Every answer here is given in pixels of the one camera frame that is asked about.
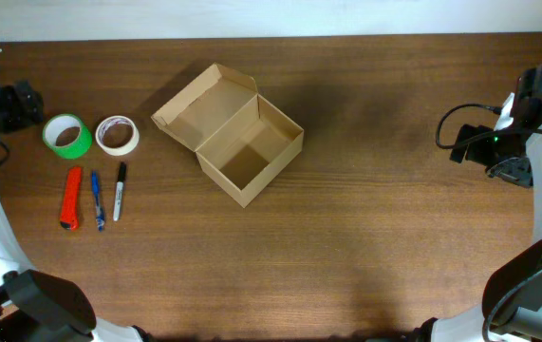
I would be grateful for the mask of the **red utility knife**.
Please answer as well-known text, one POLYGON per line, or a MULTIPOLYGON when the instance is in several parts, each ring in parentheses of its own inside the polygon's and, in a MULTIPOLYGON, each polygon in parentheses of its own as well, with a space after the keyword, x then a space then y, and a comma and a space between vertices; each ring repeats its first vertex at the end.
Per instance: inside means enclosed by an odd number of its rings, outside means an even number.
POLYGON ((77 204, 82 182, 83 169, 81 166, 74 166, 68 170, 65 191, 60 214, 60 225, 68 230, 75 231, 79 228, 77 204))

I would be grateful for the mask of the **blue ballpoint pen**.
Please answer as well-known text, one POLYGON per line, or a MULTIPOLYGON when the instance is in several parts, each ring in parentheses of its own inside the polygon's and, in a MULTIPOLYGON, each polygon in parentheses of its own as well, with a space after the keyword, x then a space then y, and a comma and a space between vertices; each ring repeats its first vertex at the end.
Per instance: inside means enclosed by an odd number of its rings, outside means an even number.
POLYGON ((91 172, 91 188, 94 197, 96 225, 99 232, 104 230, 105 226, 105 214, 101 201, 101 190, 99 184, 99 177, 96 171, 91 172))

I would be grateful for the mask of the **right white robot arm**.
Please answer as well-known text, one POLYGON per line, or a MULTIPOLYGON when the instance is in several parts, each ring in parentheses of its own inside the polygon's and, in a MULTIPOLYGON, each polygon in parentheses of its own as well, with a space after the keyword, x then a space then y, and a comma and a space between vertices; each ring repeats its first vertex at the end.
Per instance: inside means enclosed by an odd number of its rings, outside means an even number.
POLYGON ((430 318, 399 341, 542 341, 542 65, 524 71, 491 110, 494 127, 465 124, 453 143, 436 145, 453 162, 481 164, 488 177, 533 190, 533 243, 490 276, 479 305, 430 318))

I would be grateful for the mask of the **white masking tape roll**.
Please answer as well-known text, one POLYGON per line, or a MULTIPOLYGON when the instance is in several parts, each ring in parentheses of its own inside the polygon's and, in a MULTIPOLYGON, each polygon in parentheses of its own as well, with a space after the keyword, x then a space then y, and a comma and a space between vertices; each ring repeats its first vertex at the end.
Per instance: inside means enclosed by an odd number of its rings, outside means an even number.
POLYGON ((94 134, 98 146, 108 155, 113 157, 123 156, 132 152, 140 142, 140 132, 136 124, 129 118, 121 115, 111 116, 102 120, 94 134), (105 134, 116 125, 126 125, 131 128, 131 137, 121 146, 110 147, 103 142, 105 134))

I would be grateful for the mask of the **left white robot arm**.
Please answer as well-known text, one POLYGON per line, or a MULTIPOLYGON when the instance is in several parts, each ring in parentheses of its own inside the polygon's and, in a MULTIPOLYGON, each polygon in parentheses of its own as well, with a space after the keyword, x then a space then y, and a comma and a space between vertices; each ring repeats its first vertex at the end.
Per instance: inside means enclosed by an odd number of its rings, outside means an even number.
MULTIPOLYGON (((0 89, 0 135, 44 119, 41 95, 28 82, 0 89)), ((150 341, 137 326, 121 327, 94 313, 73 282, 35 270, 0 203, 0 341, 150 341)))

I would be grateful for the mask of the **brown cardboard box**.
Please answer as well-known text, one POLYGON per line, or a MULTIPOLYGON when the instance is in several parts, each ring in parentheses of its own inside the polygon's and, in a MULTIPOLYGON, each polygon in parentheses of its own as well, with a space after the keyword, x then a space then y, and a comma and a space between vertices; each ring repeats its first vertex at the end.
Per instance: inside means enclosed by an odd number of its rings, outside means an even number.
POLYGON ((259 93, 255 79, 218 63, 151 119, 193 151, 202 171, 241 207, 303 149, 304 129, 259 93))

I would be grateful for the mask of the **green tape roll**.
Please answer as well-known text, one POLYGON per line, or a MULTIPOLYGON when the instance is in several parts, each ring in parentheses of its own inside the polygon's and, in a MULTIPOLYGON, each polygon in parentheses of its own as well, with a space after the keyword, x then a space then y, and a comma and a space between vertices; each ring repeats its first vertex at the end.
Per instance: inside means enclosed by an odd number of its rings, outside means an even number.
POLYGON ((83 156, 91 147, 92 135, 82 120, 73 114, 61 114, 51 118, 44 126, 42 138, 46 146, 62 159, 74 160, 83 156), (63 146, 57 144, 60 135, 77 128, 76 138, 63 146))

